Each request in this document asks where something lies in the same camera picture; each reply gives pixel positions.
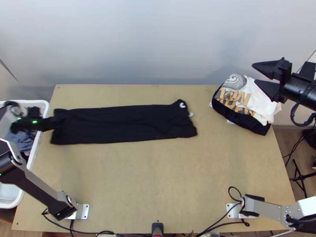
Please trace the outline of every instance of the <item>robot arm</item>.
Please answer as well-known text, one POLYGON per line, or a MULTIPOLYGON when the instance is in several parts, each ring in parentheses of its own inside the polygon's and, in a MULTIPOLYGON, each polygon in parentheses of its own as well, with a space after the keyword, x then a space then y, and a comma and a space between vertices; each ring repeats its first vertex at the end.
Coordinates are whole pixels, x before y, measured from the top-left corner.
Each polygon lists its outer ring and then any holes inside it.
MULTIPOLYGON (((228 203, 229 209, 234 203, 228 203)), ((228 213, 228 218, 255 218, 264 215, 280 222, 288 230, 316 234, 316 196, 281 206, 265 202, 263 197, 245 194, 240 206, 228 213)))
POLYGON ((79 204, 64 191, 55 191, 26 167, 15 143, 0 138, 0 182, 14 184, 47 206, 57 220, 87 219, 89 205, 79 204))

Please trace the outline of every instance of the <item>black cable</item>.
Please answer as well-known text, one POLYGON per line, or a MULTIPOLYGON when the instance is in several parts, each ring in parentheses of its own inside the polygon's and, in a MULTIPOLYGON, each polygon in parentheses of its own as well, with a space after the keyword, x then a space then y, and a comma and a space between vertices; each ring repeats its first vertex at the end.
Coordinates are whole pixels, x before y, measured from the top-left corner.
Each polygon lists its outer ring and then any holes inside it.
MULTIPOLYGON (((302 140, 300 140, 299 142, 298 142, 298 144, 296 145, 296 147, 301 143, 301 141, 303 141, 304 139, 302 139, 302 140)), ((289 161, 290 161, 290 159, 291 159, 291 156, 292 156, 292 154, 294 153, 294 151, 293 152, 291 152, 291 154, 289 155, 289 158, 288 158, 288 160, 286 161, 286 163, 285 163, 285 167, 288 165, 288 163, 289 163, 289 161)))
POLYGON ((232 188, 235 189, 235 190, 237 190, 237 192, 239 193, 240 197, 242 197, 242 195, 241 195, 240 191, 239 191, 237 188, 235 188, 234 186, 230 186, 230 187, 228 188, 228 194, 229 194, 229 196, 230 196, 233 200, 237 201, 238 203, 236 203, 234 206, 232 206, 232 207, 225 213, 225 215, 223 215, 218 221, 216 221, 214 224, 212 224, 211 226, 209 226, 208 228, 206 228, 206 229, 205 229, 204 231, 202 231, 201 233, 197 234, 196 237, 200 237, 201 235, 204 235, 205 233, 208 233, 208 232, 210 232, 211 230, 216 229, 216 228, 218 228, 218 227, 220 227, 220 226, 225 226, 225 225, 230 225, 230 224, 244 224, 245 226, 250 226, 250 224, 247 223, 247 222, 245 222, 244 219, 241 219, 240 222, 229 222, 229 223, 224 223, 224 224, 215 226, 217 223, 219 223, 221 220, 223 220, 223 219, 226 217, 226 215, 228 215, 228 213, 229 213, 233 208, 235 208, 236 206, 238 206, 238 205, 240 205, 240 204, 242 203, 240 200, 237 200, 236 198, 234 198, 234 197, 230 194, 230 190, 231 190, 232 188))
POLYGON ((291 155, 291 154, 295 151, 295 149, 297 148, 297 144, 299 143, 299 140, 302 139, 302 137, 303 137, 303 135, 300 136, 300 138, 298 139, 298 141, 294 144, 294 146, 292 147, 291 152, 290 152, 289 154, 287 154, 286 156, 282 156, 282 158, 286 158, 287 156, 291 155))
POLYGON ((196 236, 199 237, 201 235, 204 235, 205 233, 208 233, 209 232, 209 229, 212 228, 214 225, 216 225, 217 223, 219 223, 221 220, 223 220, 226 215, 236 206, 240 205, 240 203, 236 203, 234 206, 232 206, 228 212, 225 213, 225 215, 223 215, 218 221, 216 221, 214 224, 212 224, 211 226, 209 226, 208 228, 206 228, 205 230, 203 230, 201 233, 197 234, 196 236))
MULTIPOLYGON (((316 125, 316 120, 315 120, 315 122, 314 122, 314 125, 313 125, 313 127, 312 127, 312 129, 314 129, 315 128, 315 125, 316 125)), ((285 158, 285 157, 289 157, 288 158, 288 160, 286 161, 286 163, 285 163, 285 167, 288 165, 288 163, 289 163, 289 161, 290 161, 290 159, 291 159, 291 156, 292 156, 292 154, 295 152, 295 150, 296 150, 296 148, 298 147, 298 145, 304 140, 305 138, 303 138, 303 135, 301 135, 300 136, 300 138, 298 139, 298 141, 294 144, 294 146, 292 147, 292 150, 291 150, 291 152, 289 153, 289 154, 287 154, 286 156, 283 156, 283 158, 285 158)))
POLYGON ((214 229, 217 229, 218 227, 221 227, 221 226, 227 226, 227 225, 232 225, 232 224, 244 224, 245 226, 249 227, 250 224, 248 222, 245 222, 244 219, 241 219, 241 221, 236 221, 236 222, 227 222, 227 223, 223 223, 223 224, 220 224, 218 226, 214 226, 213 228, 209 229, 208 232, 214 230, 214 229))
MULTIPOLYGON (((60 227, 60 228, 62 228, 62 229, 65 229, 65 230, 68 230, 68 231, 70 232, 70 229, 69 229, 69 228, 64 227, 64 226, 62 226, 62 225, 60 225, 60 224, 58 224, 58 223, 55 223, 55 222, 53 222, 52 220, 50 220, 50 219, 46 216, 46 215, 48 214, 48 212, 46 212, 46 210, 47 210, 47 209, 45 209, 45 210, 42 212, 42 216, 43 216, 46 220, 48 220, 50 223, 52 223, 52 224, 54 224, 54 225, 56 225, 56 226, 58 226, 58 227, 60 227)), ((115 234, 114 232, 108 231, 108 230, 103 230, 103 231, 101 231, 101 232, 83 232, 83 231, 78 231, 78 230, 72 229, 71 232, 75 232, 75 233, 79 233, 79 234, 86 234, 86 235, 99 235, 99 234, 101 234, 101 233, 108 234, 108 235, 114 235, 114 234, 115 234)))
POLYGON ((237 192, 239 193, 240 197, 242 197, 240 191, 239 191, 237 188, 235 188, 234 186, 230 186, 230 187, 228 188, 228 194, 229 194, 229 196, 231 197, 232 200, 235 200, 235 201, 241 203, 241 200, 235 199, 235 198, 230 194, 230 190, 231 190, 232 188, 235 189, 235 190, 237 190, 237 192))
POLYGON ((295 122, 295 120, 294 120, 295 111, 296 111, 296 109, 298 108, 298 106, 299 106, 300 104, 301 104, 301 102, 297 102, 297 103, 292 107, 290 118, 291 118, 292 123, 294 123, 296 126, 299 126, 299 127, 306 127, 306 126, 310 125, 310 124, 313 122, 314 118, 316 117, 316 113, 312 113, 312 114, 310 115, 310 117, 308 118, 308 120, 306 120, 306 121, 303 122, 303 123, 297 123, 297 122, 295 122))
POLYGON ((70 235, 71 235, 71 237, 74 237, 74 235, 73 235, 73 233, 72 233, 72 226, 73 226, 73 223, 75 222, 75 220, 71 220, 70 221, 70 227, 69 227, 69 229, 70 229, 70 235))

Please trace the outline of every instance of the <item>folded black clothing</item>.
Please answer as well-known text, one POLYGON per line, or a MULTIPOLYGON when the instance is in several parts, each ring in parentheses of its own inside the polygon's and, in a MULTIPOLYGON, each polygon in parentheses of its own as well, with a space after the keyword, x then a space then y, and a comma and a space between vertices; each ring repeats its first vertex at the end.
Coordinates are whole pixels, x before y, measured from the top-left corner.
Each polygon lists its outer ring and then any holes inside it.
POLYGON ((212 107, 213 109, 218 112, 219 114, 223 115, 226 119, 229 121, 237 124, 238 126, 242 128, 246 128, 256 134, 260 134, 265 136, 271 126, 270 123, 267 123, 267 125, 263 126, 258 120, 256 120, 254 117, 250 115, 244 115, 241 113, 237 113, 234 110, 226 107, 224 104, 220 103, 216 98, 215 95, 219 91, 221 86, 217 89, 217 91, 214 93, 212 98, 212 107))
POLYGON ((55 109, 51 143, 56 145, 118 143, 193 137, 196 128, 186 103, 131 105, 89 109, 55 109))

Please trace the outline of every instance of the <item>white wall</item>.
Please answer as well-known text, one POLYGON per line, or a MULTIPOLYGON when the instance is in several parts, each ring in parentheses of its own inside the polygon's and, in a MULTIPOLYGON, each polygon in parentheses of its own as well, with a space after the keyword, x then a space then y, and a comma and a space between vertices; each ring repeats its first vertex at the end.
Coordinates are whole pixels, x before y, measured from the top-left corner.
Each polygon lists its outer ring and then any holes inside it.
POLYGON ((56 83, 220 84, 316 49, 314 0, 2 0, 0 100, 56 83))

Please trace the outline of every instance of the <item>white laundry basket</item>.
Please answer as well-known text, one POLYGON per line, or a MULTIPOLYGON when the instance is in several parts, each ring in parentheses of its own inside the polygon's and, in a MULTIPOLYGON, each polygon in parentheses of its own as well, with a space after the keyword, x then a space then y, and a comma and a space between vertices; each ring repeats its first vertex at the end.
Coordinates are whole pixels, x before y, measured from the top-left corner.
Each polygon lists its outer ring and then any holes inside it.
MULTIPOLYGON (((46 118, 50 104, 45 100, 11 100, 19 103, 21 108, 24 107, 39 107, 42 117, 46 118)), ((5 101, 0 101, 0 107, 4 105, 5 101)), ((0 136, 4 138, 8 132, 8 128, 10 128, 10 124, 16 121, 16 117, 14 117, 10 112, 5 113, 5 115, 0 120, 0 136)), ((30 152, 30 156, 28 158, 28 162, 26 167, 31 170, 37 150, 38 145, 40 143, 42 136, 42 132, 38 131, 36 133, 33 146, 30 152)), ((24 192, 16 187, 15 185, 11 184, 2 184, 0 183, 0 208, 13 208, 16 207, 24 196, 24 192)))

